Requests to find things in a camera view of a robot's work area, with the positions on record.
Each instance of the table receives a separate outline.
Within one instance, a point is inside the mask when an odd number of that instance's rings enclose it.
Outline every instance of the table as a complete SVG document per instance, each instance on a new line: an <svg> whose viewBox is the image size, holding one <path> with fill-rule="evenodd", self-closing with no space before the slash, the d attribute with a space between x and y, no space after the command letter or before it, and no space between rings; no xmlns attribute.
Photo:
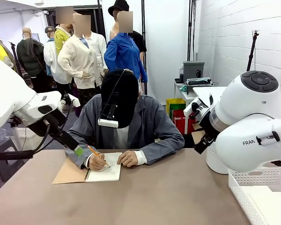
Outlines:
<svg viewBox="0 0 281 225"><path fill-rule="evenodd" d="M212 94L212 97L215 102L219 101L222 93L226 90L227 87L196 87L193 88L194 93L210 107L209 94Z"/></svg>
<svg viewBox="0 0 281 225"><path fill-rule="evenodd" d="M53 185L65 157L63 150L37 153L0 189L0 225L250 224L228 177L193 149L122 166L119 181Z"/></svg>
<svg viewBox="0 0 281 225"><path fill-rule="evenodd" d="M181 88L182 86L182 83L176 83L176 81L174 81L174 98L176 98L176 89L179 90L179 88ZM191 96L188 96L186 92L182 92L180 90L179 92L181 93L182 99L186 102L186 106L188 106L197 96L194 92Z"/></svg>

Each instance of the seated person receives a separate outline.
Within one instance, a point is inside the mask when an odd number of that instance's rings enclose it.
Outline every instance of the seated person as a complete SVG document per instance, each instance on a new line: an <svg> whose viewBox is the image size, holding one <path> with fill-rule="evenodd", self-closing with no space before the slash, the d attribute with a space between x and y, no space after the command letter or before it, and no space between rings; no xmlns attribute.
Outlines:
<svg viewBox="0 0 281 225"><path fill-rule="evenodd" d="M83 148L82 155L67 149L70 159L80 168L100 170L104 167L104 154L100 157L87 148L133 149L118 158L118 164L152 164L162 157L176 153L184 146L184 139L165 109L154 98L140 95L136 77L130 70L118 69L106 73L101 93L94 96L82 109L80 117L68 133ZM98 125L98 119L108 119L116 105L113 120L118 128ZM155 136L161 139L155 142Z"/></svg>

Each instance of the hand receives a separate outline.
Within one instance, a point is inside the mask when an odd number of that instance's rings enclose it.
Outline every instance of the hand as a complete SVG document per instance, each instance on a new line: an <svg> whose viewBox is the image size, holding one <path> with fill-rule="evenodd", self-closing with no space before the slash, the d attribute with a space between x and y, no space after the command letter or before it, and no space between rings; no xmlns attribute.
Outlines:
<svg viewBox="0 0 281 225"><path fill-rule="evenodd" d="M101 170L106 164L106 160L104 158L105 158L104 154L100 154L99 156L96 156L95 154L93 154L89 158L90 169L91 170Z"/></svg>
<svg viewBox="0 0 281 225"><path fill-rule="evenodd" d="M125 151L122 155L118 157L117 164L123 164L124 166L131 167L137 165L139 161L137 160L136 154L134 151Z"/></svg>
<svg viewBox="0 0 281 225"><path fill-rule="evenodd" d="M90 74L87 72L82 73L82 78L90 78Z"/></svg>

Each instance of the red box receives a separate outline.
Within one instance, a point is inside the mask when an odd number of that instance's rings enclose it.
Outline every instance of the red box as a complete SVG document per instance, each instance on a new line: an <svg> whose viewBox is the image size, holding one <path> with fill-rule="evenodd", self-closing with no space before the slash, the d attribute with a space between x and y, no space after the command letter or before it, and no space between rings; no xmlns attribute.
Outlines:
<svg viewBox="0 0 281 225"><path fill-rule="evenodd" d="M185 134L185 116L182 109L173 110L173 122L180 133ZM187 134L191 134L194 131L192 127L194 123L196 123L196 119L188 118Z"/></svg>

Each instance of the yellow pencil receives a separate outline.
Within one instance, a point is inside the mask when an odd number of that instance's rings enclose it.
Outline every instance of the yellow pencil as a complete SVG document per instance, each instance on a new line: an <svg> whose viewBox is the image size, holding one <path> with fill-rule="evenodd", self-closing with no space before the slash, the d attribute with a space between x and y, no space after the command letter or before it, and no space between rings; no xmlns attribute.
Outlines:
<svg viewBox="0 0 281 225"><path fill-rule="evenodd" d="M96 156L100 157L99 154L97 152L95 152L89 145L86 145Z"/></svg>

